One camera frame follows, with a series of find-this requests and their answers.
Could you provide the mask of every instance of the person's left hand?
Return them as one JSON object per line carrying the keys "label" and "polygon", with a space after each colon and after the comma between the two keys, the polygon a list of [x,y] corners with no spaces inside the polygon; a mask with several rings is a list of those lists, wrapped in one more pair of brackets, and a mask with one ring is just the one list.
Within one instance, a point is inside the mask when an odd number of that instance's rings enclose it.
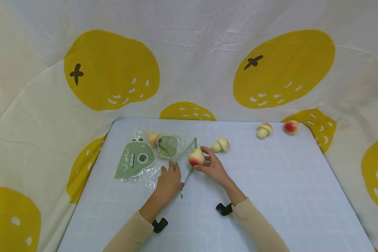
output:
{"label": "person's left hand", "polygon": [[161,167],[161,175],[158,177],[157,188],[154,191],[154,196],[167,205],[179,191],[182,190],[184,183],[181,183],[181,169],[179,164],[172,161],[169,162],[169,170]]}

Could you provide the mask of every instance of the cartoon eye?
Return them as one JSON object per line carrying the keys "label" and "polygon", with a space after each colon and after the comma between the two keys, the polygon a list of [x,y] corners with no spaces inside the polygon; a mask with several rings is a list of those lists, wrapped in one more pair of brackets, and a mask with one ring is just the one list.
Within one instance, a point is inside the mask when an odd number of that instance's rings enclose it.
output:
{"label": "cartoon eye", "polygon": [[140,154],[138,155],[138,162],[139,162],[139,163],[144,164],[144,163],[147,162],[147,160],[148,160],[148,156],[147,156],[146,153],[140,153]]}

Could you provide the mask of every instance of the white table surface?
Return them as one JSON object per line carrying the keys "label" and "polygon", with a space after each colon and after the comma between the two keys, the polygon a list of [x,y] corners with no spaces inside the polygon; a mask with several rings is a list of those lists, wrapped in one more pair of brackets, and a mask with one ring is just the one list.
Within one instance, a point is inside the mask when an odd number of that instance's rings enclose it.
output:
{"label": "white table surface", "polygon": [[[227,173],[276,228],[293,252],[374,251],[356,214],[327,164],[313,135],[301,125],[286,135],[272,123],[273,135],[256,138],[258,122],[121,118],[114,122],[58,252],[100,252],[139,209],[152,190],[114,178],[125,145],[137,125],[155,132],[197,137],[211,146],[218,137],[230,142],[218,157]],[[159,215],[168,221],[141,251],[255,251],[232,214],[215,210],[229,204],[224,191],[194,171],[175,199]]]}

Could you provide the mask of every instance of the plastic bag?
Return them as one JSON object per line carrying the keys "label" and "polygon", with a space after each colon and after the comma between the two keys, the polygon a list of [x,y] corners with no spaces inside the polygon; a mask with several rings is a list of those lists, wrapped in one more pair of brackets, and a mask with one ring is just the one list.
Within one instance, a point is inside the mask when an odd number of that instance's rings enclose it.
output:
{"label": "plastic bag", "polygon": [[181,182],[186,182],[193,167],[187,156],[196,148],[196,138],[171,133],[155,133],[137,127],[126,144],[115,178],[134,180],[148,188],[156,188],[161,167],[168,169],[168,161],[178,162]]}

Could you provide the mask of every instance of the table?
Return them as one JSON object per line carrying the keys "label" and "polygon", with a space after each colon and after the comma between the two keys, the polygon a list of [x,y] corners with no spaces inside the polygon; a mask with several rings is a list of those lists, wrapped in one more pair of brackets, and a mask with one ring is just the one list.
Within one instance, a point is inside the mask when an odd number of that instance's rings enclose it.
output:
{"label": "table", "polygon": [[[256,138],[259,122],[121,118],[112,125],[65,231],[58,252],[99,252],[152,190],[114,173],[137,125],[155,132],[191,135],[198,146],[226,137],[230,149],[217,156],[227,173],[276,228],[289,249],[301,251],[374,251],[356,214],[317,146],[310,130],[286,135],[272,123],[272,135]],[[221,216],[224,191],[194,171],[183,199],[176,198],[159,215],[168,221],[142,251],[255,251],[232,214]]]}

